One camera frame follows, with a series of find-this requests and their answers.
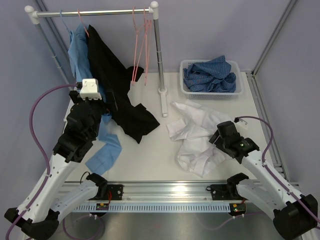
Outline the white shirt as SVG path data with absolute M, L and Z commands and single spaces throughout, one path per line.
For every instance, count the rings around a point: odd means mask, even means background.
M 182 141 L 176 160 L 183 170 L 198 177 L 205 177 L 230 157 L 209 140 L 217 131 L 217 125 L 231 120 L 223 112 L 187 99 L 184 103 L 171 102 L 183 118 L 166 125 L 169 138 Z

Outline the blue checked shirt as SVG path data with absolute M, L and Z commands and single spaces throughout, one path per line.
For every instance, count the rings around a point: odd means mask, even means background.
M 183 69 L 183 82 L 191 92 L 234 93 L 237 77 L 231 69 L 224 55 L 195 62 Z

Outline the pink hanger of checked shirt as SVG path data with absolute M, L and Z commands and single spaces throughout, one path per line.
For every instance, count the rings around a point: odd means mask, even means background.
M 137 81 L 138 67 L 139 67 L 139 63 L 140 63 L 140 59 L 141 59 L 141 55 L 142 55 L 144 42 L 146 39 L 145 36 L 142 37 L 142 44 L 140 47 L 140 52 L 138 52 L 138 43 L 139 43 L 140 33 L 143 31 L 143 35 L 145 35 L 147 32 L 146 9 L 144 8 L 142 11 L 143 23 L 141 26 L 138 26 L 136 24 L 135 10 L 136 10 L 136 7 L 134 6 L 132 9 L 132 22 L 133 22 L 133 27 L 134 27 L 134 31 L 135 31 L 135 44 L 134 44 L 134 54 L 133 54 L 133 71 L 132 71 L 132 78 L 131 78 L 131 83 L 133 85 Z

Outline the pink hanger of white shirt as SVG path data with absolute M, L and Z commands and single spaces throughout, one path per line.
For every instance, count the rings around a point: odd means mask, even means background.
M 145 46 L 145 77 L 144 85 L 147 85 L 149 62 L 150 62 L 150 32 L 152 29 L 152 20 L 147 18 L 146 12 L 143 13 L 143 26 L 144 26 L 144 46 Z

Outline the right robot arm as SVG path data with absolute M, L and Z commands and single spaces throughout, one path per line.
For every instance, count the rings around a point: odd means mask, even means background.
M 212 195 L 227 195 L 232 200 L 247 200 L 262 210 L 273 222 L 281 237 L 293 240 L 312 229 L 318 229 L 318 201 L 309 194 L 304 195 L 266 161 L 265 151 L 250 138 L 238 132 L 234 121 L 217 125 L 209 142 L 249 170 L 259 181 L 257 186 L 247 175 L 238 173 L 229 177 L 222 188 L 212 185 Z

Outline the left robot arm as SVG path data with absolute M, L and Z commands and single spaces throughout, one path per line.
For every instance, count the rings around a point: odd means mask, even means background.
M 110 201 L 113 197 L 113 188 L 108 186 L 108 181 L 97 173 L 91 173 L 78 187 L 55 199 L 65 180 L 97 139 L 102 115 L 109 112 L 98 90 L 73 90 L 69 95 L 74 104 L 52 156 L 44 157 L 44 173 L 27 198 L 4 214 L 12 226 L 19 227 L 30 240 L 49 239 L 60 222 L 87 200 Z

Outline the black shirt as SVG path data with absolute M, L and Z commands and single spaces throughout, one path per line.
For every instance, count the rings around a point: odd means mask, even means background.
M 139 144 L 142 137 L 156 129 L 160 123 L 141 103 L 136 106 L 131 104 L 128 92 L 134 67 L 126 68 L 93 26 L 89 25 L 87 31 L 87 57 L 91 74 L 105 91 L 113 91 L 117 111 L 112 113 L 112 119 Z

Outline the light blue shirt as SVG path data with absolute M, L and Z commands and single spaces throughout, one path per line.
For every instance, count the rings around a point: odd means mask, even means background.
M 75 30 L 69 31 L 69 64 L 73 77 L 79 83 L 83 79 L 93 78 L 88 59 L 88 32 L 82 24 L 78 25 Z M 85 163 L 92 173 L 99 175 L 104 174 L 114 165 L 122 151 L 118 136 L 107 131 L 107 124 L 111 117 L 110 114 L 101 117 L 97 140 L 104 145 Z

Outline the pink hanger of black shirt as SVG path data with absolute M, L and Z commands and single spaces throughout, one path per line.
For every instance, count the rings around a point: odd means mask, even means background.
M 90 37 L 90 34 L 89 34 L 89 32 L 88 32 L 88 29 L 87 29 L 86 24 L 84 23 L 84 21 L 83 21 L 83 19 L 82 19 L 82 16 L 81 16 L 81 13 L 80 13 L 80 10 L 79 10 L 79 9 L 77 9 L 77 14 L 78 14 L 79 20 L 80 20 L 80 22 L 81 22 L 81 24 L 82 24 L 82 27 L 83 27 L 83 29 L 84 29 L 84 31 L 85 31 L 85 34 L 86 34 L 86 36 L 89 38 L 89 37 Z

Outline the blue hanger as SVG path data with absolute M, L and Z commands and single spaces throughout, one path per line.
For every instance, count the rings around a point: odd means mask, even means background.
M 65 29 L 70 33 L 70 29 L 68 28 L 67 24 L 64 21 L 64 18 L 63 18 L 63 15 L 62 15 L 62 10 L 59 11 L 59 16 L 60 16 L 60 19 L 61 19 Z

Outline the white plastic basket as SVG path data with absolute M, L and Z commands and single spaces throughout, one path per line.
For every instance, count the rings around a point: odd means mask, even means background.
M 187 68 L 188 65 L 196 63 L 196 62 L 207 62 L 210 61 L 208 59 L 188 59 L 183 60 L 180 63 L 180 88 L 181 91 L 185 94 L 186 98 L 191 100 L 227 100 L 233 97 L 237 97 L 244 92 L 244 79 L 242 77 L 240 68 L 238 64 L 233 60 L 227 60 L 227 63 L 231 65 L 231 72 L 236 75 L 236 90 L 233 93 L 217 93 L 217 92 L 191 92 L 188 87 L 184 84 L 184 73 L 183 69 Z

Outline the white clothes rack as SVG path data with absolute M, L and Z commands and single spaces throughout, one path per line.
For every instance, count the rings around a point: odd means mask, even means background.
M 46 33 L 44 32 L 40 18 L 55 18 L 55 17 L 81 17 L 81 16 L 112 16 L 112 15 L 134 15 L 134 14 L 144 14 L 148 13 L 152 15 L 153 29 L 154 29 L 154 39 L 156 47 L 157 56 L 157 67 L 158 67 L 158 79 L 159 87 L 158 94 L 160 97 L 161 115 L 163 118 L 167 117 L 168 112 L 168 100 L 167 94 L 168 89 L 165 86 L 164 79 L 164 68 L 163 68 L 163 58 L 161 51 L 161 41 L 160 41 L 160 30 L 159 30 L 159 3 L 157 1 L 152 1 L 147 9 L 115 9 L 115 10 L 89 10 L 89 11 L 62 11 L 62 12 L 49 12 L 49 11 L 36 11 L 32 6 L 27 5 L 24 7 L 24 11 L 28 15 L 32 24 L 37 29 L 38 33 L 44 40 L 48 47 L 50 56 L 54 61 L 57 69 L 59 70 L 63 80 L 68 84 L 68 78 L 64 68 L 62 67 L 59 58 L 57 57 L 54 48 L 52 47 Z

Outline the aluminium frame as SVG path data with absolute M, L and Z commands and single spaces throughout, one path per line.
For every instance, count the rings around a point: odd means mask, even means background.
M 261 61 L 284 12 L 288 0 L 161 0 L 158 3 L 159 32 L 168 102 L 183 103 L 179 68 L 183 60 L 210 60 L 224 55 L 238 63 L 243 73 L 253 71 Z M 81 16 L 92 25 L 125 66 L 134 62 L 136 33 L 131 14 Z M 63 17 L 69 29 L 80 24 L 78 16 Z M 59 48 L 69 45 L 69 35 L 60 17 L 50 19 Z M 122 145 L 114 166 L 105 173 L 112 181 L 197 181 L 176 160 L 181 141 L 169 138 L 167 123 L 180 114 L 172 106 L 162 117 L 156 44 L 150 39 L 147 84 L 140 79 L 129 91 L 133 104 L 142 103 L 160 126 L 136 143 L 113 125 Z

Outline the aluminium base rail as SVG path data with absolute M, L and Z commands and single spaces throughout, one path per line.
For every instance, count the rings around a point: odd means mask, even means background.
M 195 181 L 109 181 L 122 185 L 123 202 L 208 202 L 212 200 L 210 185 L 222 185 L 222 180 Z

